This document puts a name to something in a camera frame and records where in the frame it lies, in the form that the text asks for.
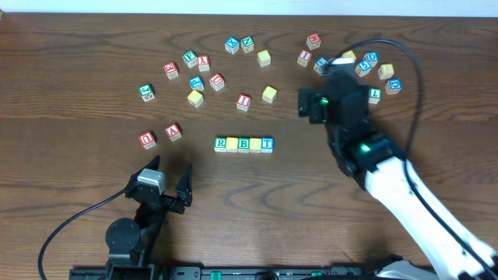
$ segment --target yellow block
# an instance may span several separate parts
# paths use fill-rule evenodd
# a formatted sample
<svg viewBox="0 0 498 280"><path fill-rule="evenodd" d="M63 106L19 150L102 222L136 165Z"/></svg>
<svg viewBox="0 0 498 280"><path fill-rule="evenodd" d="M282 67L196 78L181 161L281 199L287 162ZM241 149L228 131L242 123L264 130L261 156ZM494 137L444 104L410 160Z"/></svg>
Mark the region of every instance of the yellow block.
<svg viewBox="0 0 498 280"><path fill-rule="evenodd" d="M249 152L261 152L261 138L249 139Z"/></svg>
<svg viewBox="0 0 498 280"><path fill-rule="evenodd" d="M353 53L352 51L345 52L344 54L342 54L342 57L343 58L354 58L354 60L356 61L355 53Z"/></svg>
<svg viewBox="0 0 498 280"><path fill-rule="evenodd" d="M226 139L227 152L237 152L238 147L239 147L239 138L229 137Z"/></svg>

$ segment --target green block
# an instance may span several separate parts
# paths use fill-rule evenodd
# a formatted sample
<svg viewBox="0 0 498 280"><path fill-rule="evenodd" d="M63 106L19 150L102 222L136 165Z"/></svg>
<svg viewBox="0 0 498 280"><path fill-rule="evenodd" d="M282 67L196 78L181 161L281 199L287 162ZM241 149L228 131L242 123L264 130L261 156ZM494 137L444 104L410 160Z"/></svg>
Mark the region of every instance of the green block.
<svg viewBox="0 0 498 280"><path fill-rule="evenodd" d="M244 46L246 47L249 47L252 44L254 44L254 41L252 40L251 37L245 37L244 39L242 39L242 44L244 44Z"/></svg>
<svg viewBox="0 0 498 280"><path fill-rule="evenodd" d="M197 58L197 55L195 55L194 51L187 51L186 53L184 53L184 60L186 62L193 61L196 58Z"/></svg>
<svg viewBox="0 0 498 280"><path fill-rule="evenodd" d="M153 88L150 85L143 85L139 87L139 92L142 96L153 93Z"/></svg>

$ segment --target row of blocks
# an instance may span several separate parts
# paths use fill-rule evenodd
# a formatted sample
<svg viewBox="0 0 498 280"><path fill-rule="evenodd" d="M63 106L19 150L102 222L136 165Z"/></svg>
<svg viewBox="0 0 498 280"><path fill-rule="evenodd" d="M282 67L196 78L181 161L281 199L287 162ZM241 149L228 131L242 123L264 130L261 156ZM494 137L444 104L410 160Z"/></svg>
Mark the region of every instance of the row of blocks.
<svg viewBox="0 0 498 280"><path fill-rule="evenodd" d="M216 152L273 152L273 138L216 137Z"/></svg>

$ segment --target letter i block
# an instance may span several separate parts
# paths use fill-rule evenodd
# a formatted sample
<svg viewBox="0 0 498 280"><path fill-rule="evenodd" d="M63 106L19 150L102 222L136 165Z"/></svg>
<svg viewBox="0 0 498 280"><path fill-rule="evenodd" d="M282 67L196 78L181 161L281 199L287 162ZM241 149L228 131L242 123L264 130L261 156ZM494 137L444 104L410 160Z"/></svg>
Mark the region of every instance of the letter i block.
<svg viewBox="0 0 498 280"><path fill-rule="evenodd" d="M239 148L239 138L229 137L226 139L226 151L237 152Z"/></svg>
<svg viewBox="0 0 498 280"><path fill-rule="evenodd" d="M273 138L261 139L261 152L273 152Z"/></svg>
<svg viewBox="0 0 498 280"><path fill-rule="evenodd" d="M302 65L304 67L308 66L308 62L311 59L311 53L309 51L302 50L297 58L297 64Z"/></svg>
<svg viewBox="0 0 498 280"><path fill-rule="evenodd" d="M175 124L170 125L165 129L166 133L170 137L170 140L173 142L181 137L180 129Z"/></svg>
<svg viewBox="0 0 498 280"><path fill-rule="evenodd" d="M197 55L195 54L194 51L187 51L183 55L185 64L189 67L192 68L197 65Z"/></svg>
<svg viewBox="0 0 498 280"><path fill-rule="evenodd" d="M356 66L355 72L356 74L358 74L358 76L363 77L368 74L370 70L372 70L372 66L370 66L370 64L368 64L368 62L366 61L361 61Z"/></svg>
<svg viewBox="0 0 498 280"><path fill-rule="evenodd" d="M225 50L231 54L235 54L239 50L239 40L236 37L230 37L225 42Z"/></svg>
<svg viewBox="0 0 498 280"><path fill-rule="evenodd" d="M139 92L140 92L140 96L142 97L142 99L145 102L153 100L155 98L153 88L150 85L140 86Z"/></svg>
<svg viewBox="0 0 498 280"><path fill-rule="evenodd" d="M173 79L178 77L178 69L174 62L164 65L164 71L168 76L168 79Z"/></svg>
<svg viewBox="0 0 498 280"><path fill-rule="evenodd" d="M225 86L225 79L219 73L216 73L209 79L209 83L215 91L218 91Z"/></svg>
<svg viewBox="0 0 498 280"><path fill-rule="evenodd" d="M150 149L156 145L156 141L154 140L153 134L150 132L146 132L139 136L140 143L146 149Z"/></svg>
<svg viewBox="0 0 498 280"><path fill-rule="evenodd" d="M194 78L191 78L189 82L190 82L190 87L193 90L204 90L204 83L202 82L200 76L195 76Z"/></svg>
<svg viewBox="0 0 498 280"><path fill-rule="evenodd" d="M249 140L249 152L261 152L261 138L251 138Z"/></svg>
<svg viewBox="0 0 498 280"><path fill-rule="evenodd" d="M379 62L379 57L377 56L377 53L375 51L369 51L365 53L363 60L368 62L370 66L374 67Z"/></svg>
<svg viewBox="0 0 498 280"><path fill-rule="evenodd" d="M245 37L242 39L242 50L244 53L248 53L254 50L254 41L251 37Z"/></svg>
<svg viewBox="0 0 498 280"><path fill-rule="evenodd" d="M381 90L371 88L368 91L368 103L377 104L379 101L381 101Z"/></svg>
<svg viewBox="0 0 498 280"><path fill-rule="evenodd" d="M226 138L216 137L215 152L226 152Z"/></svg>
<svg viewBox="0 0 498 280"><path fill-rule="evenodd" d="M381 65L379 67L379 78L380 79L389 79L395 74L395 68L392 64Z"/></svg>
<svg viewBox="0 0 498 280"><path fill-rule="evenodd" d="M272 63L272 56L267 50L258 52L258 63L261 67L265 67Z"/></svg>
<svg viewBox="0 0 498 280"><path fill-rule="evenodd" d="M239 138L238 152L249 153L249 138Z"/></svg>
<svg viewBox="0 0 498 280"><path fill-rule="evenodd" d="M321 44L321 38L320 36L318 36L317 33L308 36L308 38L306 39L306 45L308 45L310 50L319 48L320 44Z"/></svg>
<svg viewBox="0 0 498 280"><path fill-rule="evenodd" d="M209 71L209 58L207 55L201 55L197 58L197 64L199 65L199 71Z"/></svg>
<svg viewBox="0 0 498 280"><path fill-rule="evenodd" d="M399 79L390 79L388 83L386 83L386 93L387 94L396 94L402 90L402 81Z"/></svg>
<svg viewBox="0 0 498 280"><path fill-rule="evenodd" d="M247 112L247 110L249 110L249 105L251 105L251 97L240 94L239 99L237 100L237 109Z"/></svg>

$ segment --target wooden table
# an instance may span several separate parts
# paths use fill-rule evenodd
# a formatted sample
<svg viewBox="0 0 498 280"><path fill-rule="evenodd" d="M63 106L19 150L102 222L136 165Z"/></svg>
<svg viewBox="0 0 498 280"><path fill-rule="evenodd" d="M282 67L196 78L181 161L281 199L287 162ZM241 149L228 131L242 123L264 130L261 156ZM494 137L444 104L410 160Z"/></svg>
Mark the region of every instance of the wooden table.
<svg viewBox="0 0 498 280"><path fill-rule="evenodd" d="M498 19L296 16L168 16L7 14L0 22L0 278L37 277L48 235L74 213L122 189L156 154L163 157L168 193L194 164L194 202L169 215L154 255L159 261L205 266L363 262L394 253L415 264L427 259L397 220L337 168L324 128L299 119L297 90L318 86L313 65L296 63L306 36L323 43L315 60L359 40L387 37L413 49L426 78L426 109L413 150L416 169L441 201L478 237L498 247ZM229 36L251 35L255 50L231 55ZM181 55L207 54L205 101L187 102L198 75ZM272 64L260 68L256 52ZM371 46L395 66L404 89L371 107L373 118L400 146L416 99L415 76L403 55ZM163 64L180 77L168 80ZM214 94L209 74L225 88ZM362 79L384 86L370 73ZM151 83L144 103L138 87ZM261 100L271 85L273 104ZM253 97L247 113L240 93ZM164 128L184 136L171 142ZM158 146L138 136L153 130ZM275 138L273 154L220 154L217 135ZM47 249L49 279L75 265L107 260L104 235L138 204L119 198L77 219Z"/></svg>

